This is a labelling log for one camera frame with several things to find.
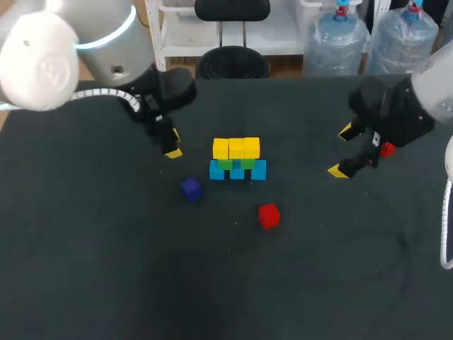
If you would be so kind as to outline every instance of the cable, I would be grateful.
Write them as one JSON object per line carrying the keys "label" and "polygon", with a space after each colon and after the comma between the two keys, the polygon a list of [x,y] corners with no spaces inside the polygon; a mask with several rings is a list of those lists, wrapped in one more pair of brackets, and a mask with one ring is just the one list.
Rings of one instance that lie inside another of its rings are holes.
{"label": "cable", "polygon": [[149,25],[147,25],[146,23],[144,23],[144,22],[142,21],[142,18],[140,18],[139,12],[137,12],[137,17],[139,18],[140,23],[141,23],[144,27],[149,28]]}
{"label": "cable", "polygon": [[[117,90],[117,89],[90,89],[85,91],[74,92],[71,98],[68,101],[76,101],[83,98],[94,97],[94,96],[114,96],[119,97],[129,103],[130,107],[134,112],[139,112],[140,102],[131,94]],[[0,111],[14,111],[14,110],[23,110],[18,106],[12,106],[7,103],[2,103],[0,105]]]}
{"label": "cable", "polygon": [[444,204],[442,206],[442,234],[440,236],[440,264],[444,269],[453,268],[453,259],[447,262],[447,243],[448,243],[448,209],[450,203],[450,193],[452,182],[450,179],[445,186]]}

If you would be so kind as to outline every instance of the dark tablecloth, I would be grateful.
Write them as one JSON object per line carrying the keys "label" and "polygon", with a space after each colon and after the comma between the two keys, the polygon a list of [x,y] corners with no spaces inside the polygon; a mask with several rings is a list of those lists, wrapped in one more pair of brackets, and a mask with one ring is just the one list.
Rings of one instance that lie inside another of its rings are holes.
{"label": "dark tablecloth", "polygon": [[[327,168],[358,78],[199,81],[162,157],[111,98],[14,112],[0,135],[0,339],[451,340],[439,265],[451,132],[351,181]],[[266,182],[212,182],[214,137],[261,138]],[[196,177],[190,204],[180,181]],[[279,228],[257,207],[274,202]]]}

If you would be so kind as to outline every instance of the chair backrest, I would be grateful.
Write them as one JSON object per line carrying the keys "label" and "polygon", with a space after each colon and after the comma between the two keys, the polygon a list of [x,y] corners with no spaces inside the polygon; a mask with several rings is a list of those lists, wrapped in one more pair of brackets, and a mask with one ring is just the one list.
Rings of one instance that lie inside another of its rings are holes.
{"label": "chair backrest", "polygon": [[204,21],[263,21],[269,0],[196,0],[195,12]]}

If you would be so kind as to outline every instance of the block stack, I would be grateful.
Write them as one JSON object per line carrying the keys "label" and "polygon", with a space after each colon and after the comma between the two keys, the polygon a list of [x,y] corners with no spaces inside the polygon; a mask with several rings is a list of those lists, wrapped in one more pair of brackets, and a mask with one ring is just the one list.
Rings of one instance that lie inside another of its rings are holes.
{"label": "block stack", "polygon": [[225,171],[233,180],[245,179],[245,171],[251,171],[252,180],[265,181],[267,164],[260,158],[260,139],[247,138],[214,138],[210,164],[210,179],[223,181]]}

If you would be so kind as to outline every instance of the dark blue block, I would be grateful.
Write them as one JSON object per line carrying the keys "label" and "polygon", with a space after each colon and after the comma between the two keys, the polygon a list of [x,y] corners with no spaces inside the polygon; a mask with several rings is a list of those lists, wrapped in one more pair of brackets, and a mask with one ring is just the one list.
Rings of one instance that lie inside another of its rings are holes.
{"label": "dark blue block", "polygon": [[201,197],[201,186],[196,179],[189,178],[181,182],[181,190],[189,202]]}

